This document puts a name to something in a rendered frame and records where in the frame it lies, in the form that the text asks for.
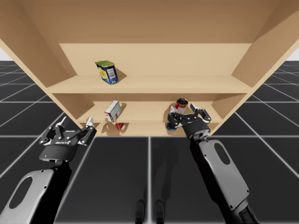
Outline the blue flat can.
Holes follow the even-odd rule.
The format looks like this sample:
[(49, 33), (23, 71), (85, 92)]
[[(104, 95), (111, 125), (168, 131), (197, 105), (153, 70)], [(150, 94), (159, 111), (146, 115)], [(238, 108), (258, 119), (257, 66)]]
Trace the blue flat can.
[(180, 126), (172, 125), (170, 122), (167, 123), (166, 128), (170, 132), (176, 131)]

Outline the red and white carton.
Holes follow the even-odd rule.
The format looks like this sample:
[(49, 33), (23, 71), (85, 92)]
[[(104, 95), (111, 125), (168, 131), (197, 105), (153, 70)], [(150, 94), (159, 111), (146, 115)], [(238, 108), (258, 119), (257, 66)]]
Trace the red and white carton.
[(119, 101), (114, 100), (105, 110), (105, 115), (109, 122), (115, 122), (121, 114), (121, 106)]

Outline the green and blue rectangular can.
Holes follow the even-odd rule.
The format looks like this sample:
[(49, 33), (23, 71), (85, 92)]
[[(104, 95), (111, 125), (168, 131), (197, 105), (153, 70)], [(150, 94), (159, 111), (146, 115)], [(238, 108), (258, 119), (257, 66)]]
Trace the green and blue rectangular can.
[(116, 84), (119, 82), (115, 64), (109, 60), (100, 60), (95, 62), (102, 80), (108, 84)]

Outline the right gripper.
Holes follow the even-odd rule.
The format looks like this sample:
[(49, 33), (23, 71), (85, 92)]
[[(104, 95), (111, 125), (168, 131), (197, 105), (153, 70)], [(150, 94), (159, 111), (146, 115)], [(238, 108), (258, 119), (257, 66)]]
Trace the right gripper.
[(211, 130), (207, 123), (211, 122), (211, 117), (205, 109), (196, 107), (193, 103), (190, 105), (193, 113), (180, 114), (175, 111), (173, 106), (170, 107), (168, 114), (168, 122), (172, 125), (180, 126), (183, 128), (187, 138), (191, 138), (196, 135), (199, 138), (207, 137)]

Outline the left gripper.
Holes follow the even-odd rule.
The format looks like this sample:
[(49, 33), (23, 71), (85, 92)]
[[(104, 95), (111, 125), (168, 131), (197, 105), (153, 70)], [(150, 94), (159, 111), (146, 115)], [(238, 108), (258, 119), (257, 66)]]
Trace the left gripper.
[(81, 131), (66, 131), (67, 117), (50, 126), (40, 137), (39, 144), (45, 146), (39, 155), (42, 161), (72, 161), (78, 145), (89, 146), (97, 132), (94, 119), (89, 117)]

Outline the red and white can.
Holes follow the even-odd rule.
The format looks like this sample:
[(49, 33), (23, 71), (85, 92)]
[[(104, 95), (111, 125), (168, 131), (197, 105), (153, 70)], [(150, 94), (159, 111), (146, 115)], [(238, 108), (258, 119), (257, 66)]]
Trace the red and white can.
[(188, 106), (188, 101), (185, 98), (178, 98), (175, 104), (175, 110), (177, 113), (184, 114)]

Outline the pale wooden shelf unit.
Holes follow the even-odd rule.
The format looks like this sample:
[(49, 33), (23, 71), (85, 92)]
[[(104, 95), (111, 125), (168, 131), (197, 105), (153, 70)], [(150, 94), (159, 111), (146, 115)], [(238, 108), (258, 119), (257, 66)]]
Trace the pale wooden shelf unit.
[(0, 48), (99, 136), (168, 136), (178, 98), (206, 109), (214, 133), (298, 47), (299, 0), (0, 0)]

